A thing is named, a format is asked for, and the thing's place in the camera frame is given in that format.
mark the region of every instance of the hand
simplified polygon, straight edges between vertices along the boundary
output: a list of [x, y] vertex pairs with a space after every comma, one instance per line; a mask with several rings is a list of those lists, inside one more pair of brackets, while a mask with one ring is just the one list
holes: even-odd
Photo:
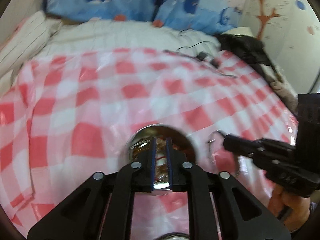
[[310, 216], [310, 198], [303, 198], [286, 192], [283, 187], [276, 184], [268, 209], [277, 217], [285, 205], [292, 208], [291, 215], [284, 221], [285, 226], [290, 232], [298, 230]]

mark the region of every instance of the white bed sheet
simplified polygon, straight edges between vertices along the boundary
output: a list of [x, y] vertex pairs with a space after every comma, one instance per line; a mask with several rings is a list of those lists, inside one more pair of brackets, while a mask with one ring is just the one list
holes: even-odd
[[220, 50], [218, 40], [199, 31], [180, 32], [167, 27], [156, 28], [150, 22], [89, 21], [80, 25], [64, 25], [36, 57], [121, 47], [176, 51], [180, 47], [190, 47], [201, 41], [209, 42], [191, 49], [181, 49], [180, 52], [190, 56], [196, 56], [201, 51], [217, 55]]

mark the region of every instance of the orange dot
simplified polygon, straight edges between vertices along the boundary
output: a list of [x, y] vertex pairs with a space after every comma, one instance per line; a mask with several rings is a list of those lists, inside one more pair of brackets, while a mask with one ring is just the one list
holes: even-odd
[[164, 23], [163, 23], [161, 20], [155, 20], [155, 21], [153, 21], [152, 25], [153, 25], [154, 27], [159, 27], [159, 28], [161, 28], [161, 27], [164, 25]]
[[308, 30], [308, 33], [310, 33], [311, 35], [315, 35], [315, 32], [311, 26], [308, 26], [307, 30]]
[[114, 17], [114, 20], [118, 22], [124, 22], [126, 20], [126, 17], [123, 14], [118, 14]]

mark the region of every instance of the red and white checkered tablecloth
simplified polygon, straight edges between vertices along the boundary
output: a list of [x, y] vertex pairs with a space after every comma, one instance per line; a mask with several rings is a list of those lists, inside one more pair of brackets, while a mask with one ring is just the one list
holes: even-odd
[[[266, 82], [229, 52], [222, 76], [209, 65], [153, 49], [115, 49], [31, 60], [0, 100], [0, 203], [28, 230], [95, 171], [125, 164], [124, 145], [138, 129], [165, 123], [189, 134], [197, 161], [213, 167], [206, 141], [217, 129], [248, 139], [289, 142], [296, 120]], [[216, 144], [219, 170], [234, 171]], [[243, 183], [261, 200], [271, 184], [245, 159]], [[185, 193], [137, 195], [132, 239], [188, 232]]]

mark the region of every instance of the whale curtain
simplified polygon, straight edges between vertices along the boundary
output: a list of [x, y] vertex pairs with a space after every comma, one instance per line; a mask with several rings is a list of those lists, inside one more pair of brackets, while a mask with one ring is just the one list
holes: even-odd
[[157, 27], [222, 33], [238, 25], [245, 0], [48, 0], [47, 12], [85, 22], [153, 21]]
[[164, 0], [153, 24], [222, 33], [237, 27], [243, 5], [244, 0]]

